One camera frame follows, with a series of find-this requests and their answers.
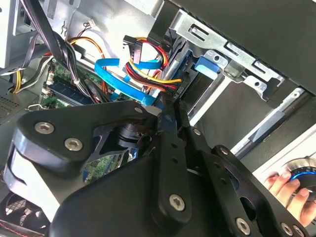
cable bundle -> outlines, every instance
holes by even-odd
[[[45,56],[53,55],[60,65],[68,69],[71,73],[73,83],[83,95],[90,97],[94,103],[110,101],[106,95],[107,89],[104,84],[102,85],[103,90],[101,90],[96,84],[91,84],[87,78],[80,79],[78,76],[76,54],[72,44],[78,40],[90,41],[98,48],[104,58],[104,54],[100,46],[98,46],[95,41],[87,37],[70,39],[70,43],[63,40],[57,33],[53,32],[45,13],[37,0],[21,0],[21,3],[37,32],[50,51],[50,53],[45,54]]]
[[[127,74],[135,81],[137,81],[145,86],[148,86],[149,88],[152,87],[152,88],[164,91],[164,92],[176,90],[176,88],[177,88],[176,85],[177,85],[177,83],[180,83],[182,81],[181,79],[162,80],[162,79],[157,78],[160,70],[162,71],[168,65],[168,56],[165,53],[165,51],[161,47],[155,46],[155,45],[149,43],[146,38],[138,37],[137,40],[141,41],[142,43],[148,43],[157,50],[158,54],[162,58],[162,67],[160,69],[156,70],[154,73],[154,76],[151,77],[151,76],[143,73],[141,70],[139,70],[136,67],[136,65],[132,62],[132,60],[130,60],[126,64]]]

finger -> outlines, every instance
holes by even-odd
[[[273,176],[269,179],[267,179],[265,182],[264,182],[264,186],[266,187],[266,189],[270,190],[270,188],[272,187],[272,185],[276,182],[278,176]]]
[[[300,181],[298,179],[294,179],[288,183],[286,183],[280,190],[280,192],[277,194],[276,198],[278,199],[281,204],[286,207],[287,203],[292,196],[292,194],[297,190],[297,188],[300,186]]]
[[[284,172],[281,176],[277,178],[275,183],[270,188],[270,192],[276,197],[280,192],[281,188],[288,182],[291,177],[291,173],[289,171]]]
[[[303,207],[301,213],[301,224],[306,227],[313,219],[316,218],[316,203],[315,201],[309,201]]]
[[[310,192],[308,189],[301,189],[298,194],[292,199],[291,203],[288,205],[287,210],[298,220],[301,219],[302,209],[308,199]]]

green circuit board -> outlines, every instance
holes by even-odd
[[[55,77],[60,77],[66,81],[72,81],[70,72],[61,66],[59,63],[52,63],[52,68],[55,74]],[[101,84],[102,79],[88,71],[81,70],[81,72],[87,77],[90,78],[94,83]]]
[[[84,182],[93,183],[95,180],[115,170],[120,157],[120,155],[110,155],[89,163],[83,170],[85,173]]]
[[[41,105],[46,109],[58,109],[69,106],[69,104],[58,99],[56,96],[49,96],[47,98],[43,98],[41,101]]]

silver metal panel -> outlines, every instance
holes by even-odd
[[[73,14],[80,5],[81,0],[46,0],[43,10],[53,29],[62,38],[68,36],[68,29],[71,25]]]
[[[0,69],[24,59],[30,38],[36,34],[21,21],[22,9],[19,0],[0,2]]]
[[[271,78],[276,78],[280,82],[284,80],[274,70],[182,10],[178,12],[171,28],[200,48],[218,50],[265,81]]]
[[[160,9],[162,5],[161,1],[150,2],[152,2],[153,11],[156,8]],[[119,57],[122,54],[122,42],[125,35],[147,37],[155,22],[153,16],[142,12],[125,0],[81,0],[79,8],[73,14],[69,36],[77,36],[83,30],[82,24],[90,19],[93,19],[98,27],[90,32],[94,33],[94,39],[97,42],[101,42],[101,47],[105,46],[106,57]]]

blue plastic tab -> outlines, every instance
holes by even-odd
[[[196,63],[195,70],[215,80],[218,77],[219,67],[204,57],[200,57]]]
[[[112,101],[116,101],[116,100],[118,99],[118,97],[119,97],[119,94],[113,93],[113,94],[111,95],[111,100],[112,100]]]

